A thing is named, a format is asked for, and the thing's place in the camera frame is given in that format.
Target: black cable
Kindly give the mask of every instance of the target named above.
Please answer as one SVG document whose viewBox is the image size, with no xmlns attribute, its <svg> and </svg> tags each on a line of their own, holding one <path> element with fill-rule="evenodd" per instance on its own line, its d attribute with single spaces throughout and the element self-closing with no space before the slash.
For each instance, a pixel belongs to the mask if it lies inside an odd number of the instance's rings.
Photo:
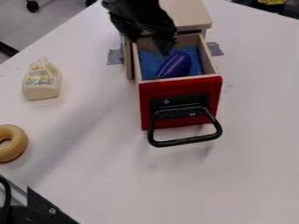
<svg viewBox="0 0 299 224">
<path fill-rule="evenodd" d="M 0 214 L 0 223 L 5 224 L 10 211 L 11 188 L 9 182 L 6 180 L 6 178 L 2 176 L 0 176 L 0 183 L 4 186 L 5 189 L 5 201 L 4 201 L 2 213 Z"/>
</svg>

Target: purple eggplant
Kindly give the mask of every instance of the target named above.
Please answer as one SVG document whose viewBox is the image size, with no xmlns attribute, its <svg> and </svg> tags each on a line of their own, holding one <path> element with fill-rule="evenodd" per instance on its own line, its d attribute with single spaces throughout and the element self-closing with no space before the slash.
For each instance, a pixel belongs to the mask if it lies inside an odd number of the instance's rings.
<svg viewBox="0 0 299 224">
<path fill-rule="evenodd" d="M 174 52 L 169 56 L 156 72 L 158 79 L 188 76 L 192 60 L 188 53 Z"/>
</svg>

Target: red drawer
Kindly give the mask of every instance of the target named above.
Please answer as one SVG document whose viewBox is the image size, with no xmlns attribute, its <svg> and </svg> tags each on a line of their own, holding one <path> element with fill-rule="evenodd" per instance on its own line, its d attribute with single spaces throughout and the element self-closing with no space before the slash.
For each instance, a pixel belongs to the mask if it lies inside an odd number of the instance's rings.
<svg viewBox="0 0 299 224">
<path fill-rule="evenodd" d="M 135 79 L 139 90 L 142 130 L 149 129 L 150 119 L 156 110 L 159 109 L 163 112 L 167 110 L 168 114 L 166 113 L 154 121 L 155 129 L 212 122 L 205 113 L 193 113 L 194 111 L 190 108 L 192 105 L 202 105 L 209 110 L 212 116 L 216 116 L 222 77 L 218 73 L 218 69 L 201 33 L 179 35 L 175 48 L 184 49 L 188 46 L 196 46 L 198 48 L 204 75 L 143 80 L 138 52 L 139 50 L 155 52 L 156 48 L 150 41 L 138 42 L 132 45 Z M 178 112 L 178 110 L 174 109 L 176 106 L 180 109 L 181 115 L 174 115 L 176 111 Z"/>
</svg>

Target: blue towel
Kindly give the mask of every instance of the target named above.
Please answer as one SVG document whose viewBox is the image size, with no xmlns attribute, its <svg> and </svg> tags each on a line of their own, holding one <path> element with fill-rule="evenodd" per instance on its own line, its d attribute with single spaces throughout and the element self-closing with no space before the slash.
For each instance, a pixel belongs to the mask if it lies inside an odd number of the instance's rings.
<svg viewBox="0 0 299 224">
<path fill-rule="evenodd" d="M 204 74 L 198 55 L 198 49 L 195 46 L 189 46 L 185 49 L 180 50 L 173 50 L 170 55 L 175 51 L 188 53 L 191 57 L 192 67 L 189 75 Z M 139 60 L 143 73 L 143 80 L 148 81 L 156 79 L 156 72 L 166 59 L 167 57 L 163 57 L 161 54 L 156 54 L 144 50 L 139 51 Z"/>
</svg>

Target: table surface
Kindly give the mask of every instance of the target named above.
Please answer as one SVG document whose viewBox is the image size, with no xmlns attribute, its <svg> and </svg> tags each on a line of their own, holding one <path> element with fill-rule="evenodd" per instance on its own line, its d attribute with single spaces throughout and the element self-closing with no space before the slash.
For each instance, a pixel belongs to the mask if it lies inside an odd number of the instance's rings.
<svg viewBox="0 0 299 224">
<path fill-rule="evenodd" d="M 97 3 L 0 66 L 0 123 L 22 127 L 27 152 L 1 165 L 81 223 L 297 223 L 299 22 L 205 0 L 207 41 L 225 81 L 224 135 L 210 143 L 151 147 L 136 86 L 106 66 L 120 38 Z M 27 101 L 29 65 L 47 57 L 63 73 L 57 99 Z M 206 125 L 159 130 L 202 134 Z"/>
</svg>

